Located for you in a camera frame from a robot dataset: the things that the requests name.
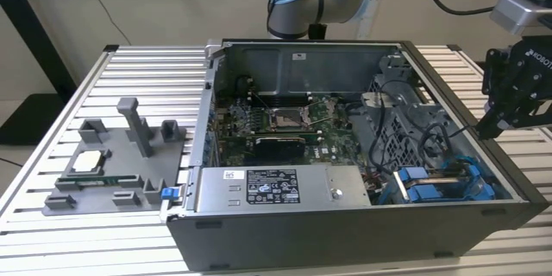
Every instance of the warning label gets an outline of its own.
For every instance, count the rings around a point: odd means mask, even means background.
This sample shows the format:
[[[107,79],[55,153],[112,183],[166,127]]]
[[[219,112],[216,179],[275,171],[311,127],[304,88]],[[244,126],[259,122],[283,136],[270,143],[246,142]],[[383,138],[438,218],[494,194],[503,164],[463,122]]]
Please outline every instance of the warning label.
[[[259,169],[248,171],[250,204],[294,204],[299,200],[298,171]]]

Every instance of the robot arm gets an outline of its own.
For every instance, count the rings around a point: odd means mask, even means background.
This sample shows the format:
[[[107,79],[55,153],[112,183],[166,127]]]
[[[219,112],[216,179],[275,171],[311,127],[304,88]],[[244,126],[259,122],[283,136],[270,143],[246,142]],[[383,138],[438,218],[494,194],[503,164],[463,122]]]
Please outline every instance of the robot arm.
[[[522,41],[487,52],[482,91],[490,99],[475,127],[482,139],[552,124],[552,0],[499,0],[491,19]]]
[[[364,1],[274,0],[268,12],[268,32],[275,38],[299,39],[310,32],[310,25],[347,22]]]

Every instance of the motherboard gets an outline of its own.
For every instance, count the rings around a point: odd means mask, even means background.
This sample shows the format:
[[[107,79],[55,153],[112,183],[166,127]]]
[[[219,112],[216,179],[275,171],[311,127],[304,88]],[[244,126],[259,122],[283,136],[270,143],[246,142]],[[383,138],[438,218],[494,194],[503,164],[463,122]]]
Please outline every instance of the motherboard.
[[[216,110],[220,163],[356,165],[367,160],[348,120],[348,103],[332,94],[271,98],[255,93],[226,100]]]

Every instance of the green circuit board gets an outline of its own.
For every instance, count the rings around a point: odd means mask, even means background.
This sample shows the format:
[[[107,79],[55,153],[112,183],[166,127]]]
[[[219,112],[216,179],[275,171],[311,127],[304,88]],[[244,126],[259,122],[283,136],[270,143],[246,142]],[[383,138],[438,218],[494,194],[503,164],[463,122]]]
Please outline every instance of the green circuit board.
[[[304,156],[264,165],[358,165],[366,171],[367,160],[346,113],[346,105],[331,96],[314,96],[304,107],[270,110],[243,102],[220,109],[219,154],[222,166],[251,165],[255,140],[262,137],[302,138]]]

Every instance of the slotted aluminum surface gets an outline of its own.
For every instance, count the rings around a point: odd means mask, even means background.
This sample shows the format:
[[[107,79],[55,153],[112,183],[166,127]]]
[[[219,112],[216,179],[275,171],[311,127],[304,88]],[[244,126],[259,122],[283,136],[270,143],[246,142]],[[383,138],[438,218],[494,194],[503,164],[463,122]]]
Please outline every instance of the slotted aluminum surface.
[[[482,71],[462,52],[420,46],[444,80],[479,117]],[[44,198],[58,171],[66,167],[80,136],[83,118],[102,118],[108,127],[126,127],[115,113],[122,96],[136,96],[151,125],[176,119],[188,129],[180,180],[204,77],[203,47],[122,47],[104,53],[67,111],[22,169],[0,207],[0,272],[8,275],[182,274],[187,266],[158,213],[111,213],[44,217]],[[552,201],[552,143],[548,131],[507,131],[498,139],[530,180]],[[522,229],[492,234],[459,259],[420,260],[300,270],[252,271],[244,275],[551,275],[552,209]]]

